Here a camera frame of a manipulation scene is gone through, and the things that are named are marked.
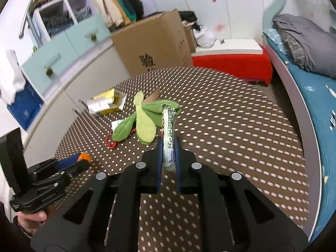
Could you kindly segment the person's left hand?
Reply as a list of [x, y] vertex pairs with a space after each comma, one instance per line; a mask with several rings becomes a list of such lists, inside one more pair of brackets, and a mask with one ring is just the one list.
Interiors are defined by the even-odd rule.
[[30, 234], [35, 234], [47, 219], [47, 214], [43, 210], [36, 213], [18, 212], [17, 214], [18, 224]]

